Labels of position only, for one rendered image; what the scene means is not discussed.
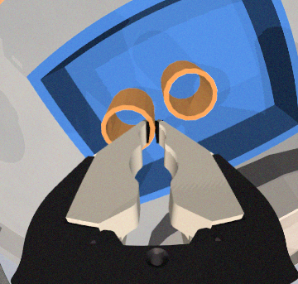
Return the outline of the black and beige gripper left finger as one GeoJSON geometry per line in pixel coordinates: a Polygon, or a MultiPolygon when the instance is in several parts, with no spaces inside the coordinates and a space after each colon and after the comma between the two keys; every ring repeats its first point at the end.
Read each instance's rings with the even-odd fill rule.
{"type": "Polygon", "coordinates": [[[149,143],[144,119],[93,156],[87,156],[41,202],[26,232],[11,284],[26,284],[32,271],[64,248],[99,243],[112,230],[123,245],[139,225],[142,149],[149,143]],[[126,236],[125,236],[126,235],[126,236]]]}

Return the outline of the bronze bushing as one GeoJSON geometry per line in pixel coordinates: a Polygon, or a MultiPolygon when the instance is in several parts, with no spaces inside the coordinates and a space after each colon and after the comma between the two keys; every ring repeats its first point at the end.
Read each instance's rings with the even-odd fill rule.
{"type": "Polygon", "coordinates": [[[161,90],[168,110],[177,118],[184,120],[202,118],[213,108],[217,100],[214,80],[199,66],[187,60],[178,60],[164,69],[161,76],[161,90]],[[199,88],[192,96],[178,99],[169,94],[172,83],[178,77],[193,73],[199,75],[199,88]]]}
{"type": "Polygon", "coordinates": [[[110,144],[135,126],[126,124],[117,117],[116,112],[124,109],[133,110],[142,114],[149,122],[149,144],[146,144],[144,148],[149,146],[155,135],[155,107],[151,97],[146,92],[134,88],[124,89],[118,92],[109,105],[101,123],[102,134],[105,141],[110,144]]]}

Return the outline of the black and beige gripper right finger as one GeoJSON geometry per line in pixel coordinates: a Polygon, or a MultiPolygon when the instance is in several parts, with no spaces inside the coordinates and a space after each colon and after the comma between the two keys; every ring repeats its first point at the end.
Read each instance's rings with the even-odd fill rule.
{"type": "Polygon", "coordinates": [[[188,244],[198,229],[213,230],[214,241],[257,248],[272,258],[288,284],[298,279],[276,212],[261,193],[219,154],[213,154],[170,124],[155,121],[156,143],[171,173],[171,225],[188,244]]]}

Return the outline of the blue crate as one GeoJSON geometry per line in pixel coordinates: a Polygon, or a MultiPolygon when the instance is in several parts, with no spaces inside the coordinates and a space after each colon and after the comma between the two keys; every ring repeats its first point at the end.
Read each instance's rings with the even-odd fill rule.
{"type": "Polygon", "coordinates": [[[101,123],[114,96],[146,92],[160,119],[233,167],[298,133],[298,55],[281,0],[132,0],[40,63],[28,80],[80,152],[108,143],[101,123]],[[177,118],[161,90],[178,60],[215,82],[202,118],[177,118]]]}

